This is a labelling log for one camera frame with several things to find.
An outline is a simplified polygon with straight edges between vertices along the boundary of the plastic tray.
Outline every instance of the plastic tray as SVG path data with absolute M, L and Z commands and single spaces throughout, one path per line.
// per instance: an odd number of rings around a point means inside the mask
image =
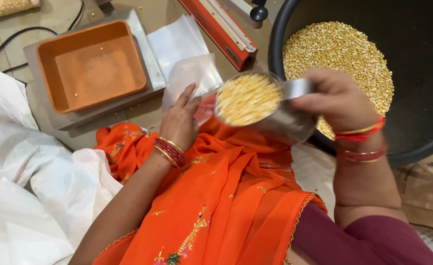
M 44 40 L 37 57 L 53 110 L 60 114 L 146 89 L 146 75 L 124 20 Z

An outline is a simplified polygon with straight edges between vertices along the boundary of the floor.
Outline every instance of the floor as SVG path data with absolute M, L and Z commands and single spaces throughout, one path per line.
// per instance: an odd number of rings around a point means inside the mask
M 114 0 L 112 3 L 117 11 L 135 8 L 147 33 L 154 32 L 160 27 L 176 21 L 182 14 L 188 14 L 178 0 Z M 26 27 L 43 26 L 51 28 L 58 33 L 65 32 L 77 15 L 80 6 L 80 0 L 42 0 L 40 8 L 0 17 L 0 44 L 13 33 Z M 85 0 L 85 6 L 85 12 L 80 17 L 78 25 L 85 25 L 90 21 L 95 21 L 102 17 L 102 14 L 97 11 L 93 0 Z M 267 46 L 271 30 L 270 23 L 265 21 L 264 26 L 256 30 L 244 23 L 240 17 L 234 15 L 231 11 L 230 15 L 259 47 L 254 69 L 267 71 Z M 47 31 L 30 31 L 12 40 L 0 53 L 0 71 L 25 63 L 26 59 L 23 47 L 49 38 L 51 35 Z M 237 70 L 228 59 L 206 33 L 202 31 L 202 35 L 210 53 L 215 53 L 216 66 L 222 79 L 225 81 L 235 75 Z M 132 108 L 102 117 L 75 130 L 68 132 L 54 130 L 43 109 L 42 102 L 37 100 L 35 94 L 32 93 L 36 83 L 30 69 L 25 67 L 8 73 L 8 75 L 28 83 L 27 96 L 29 105 L 40 130 L 55 136 L 71 150 L 94 147 L 96 145 L 95 132 L 97 129 L 104 126 L 110 127 L 120 122 L 135 123 L 149 129 L 151 132 L 159 131 L 162 117 L 162 96 L 156 96 Z

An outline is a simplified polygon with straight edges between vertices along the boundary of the black bowl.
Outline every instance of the black bowl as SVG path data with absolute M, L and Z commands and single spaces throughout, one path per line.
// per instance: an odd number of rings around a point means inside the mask
M 433 154 L 433 0 L 285 0 L 269 42 L 269 71 L 285 80 L 285 40 L 311 23 L 339 21 L 365 33 L 385 55 L 395 95 L 384 128 L 391 166 Z M 335 155 L 316 131 L 309 140 Z

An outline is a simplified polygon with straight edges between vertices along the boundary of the power cord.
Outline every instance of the power cord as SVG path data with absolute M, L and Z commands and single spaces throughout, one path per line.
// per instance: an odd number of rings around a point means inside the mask
M 71 25 L 68 27 L 68 30 L 67 30 L 67 31 L 71 30 L 72 27 L 74 27 L 74 24 L 76 23 L 76 21 L 77 21 L 77 20 L 79 19 L 79 17 L 81 16 L 83 9 L 84 9 L 84 0 L 81 1 L 81 9 L 79 9 L 79 13 L 78 13 L 78 15 L 77 15 L 76 18 L 72 21 L 72 23 L 71 23 Z M 0 51 L 2 51 L 2 50 L 5 48 L 5 46 L 6 46 L 7 44 L 9 44 L 9 42 L 12 41 L 15 37 L 17 37 L 18 35 L 20 35 L 20 34 L 22 34 L 22 33 L 24 33 L 24 32 L 31 31 L 31 30 L 46 30 L 46 31 L 49 31 L 49 32 L 51 32 L 51 33 L 53 33 L 53 34 L 55 34 L 55 35 L 58 35 L 54 30 L 49 29 L 49 28 L 39 27 L 39 26 L 38 26 L 38 27 L 28 27 L 28 28 L 22 29 L 22 30 L 20 30 L 20 31 L 18 31 L 18 32 L 16 32 L 16 33 L 14 33 L 12 36 L 10 36 L 9 38 L 7 38 L 7 39 L 6 39 L 6 40 L 5 40 L 5 41 L 0 45 Z M 10 71 L 13 71 L 13 70 L 16 70 L 16 69 L 20 69 L 20 68 L 25 67 L 25 66 L 27 66 L 27 65 L 28 65 L 28 63 L 24 63 L 24 64 L 19 65 L 19 66 L 14 66 L 14 67 L 12 67 L 12 68 L 9 68 L 9 69 L 6 69 L 6 70 L 3 70 L 2 73 L 7 73 L 7 72 L 10 72 Z

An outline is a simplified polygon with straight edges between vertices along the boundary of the orange saree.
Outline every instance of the orange saree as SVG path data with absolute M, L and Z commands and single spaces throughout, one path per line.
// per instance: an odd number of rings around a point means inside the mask
M 96 148 L 126 184 L 158 136 L 120 123 L 97 131 Z M 295 182 L 290 146 L 247 129 L 212 117 L 185 160 L 161 184 L 140 229 L 107 247 L 95 265 L 280 265 L 307 203 L 326 211 Z

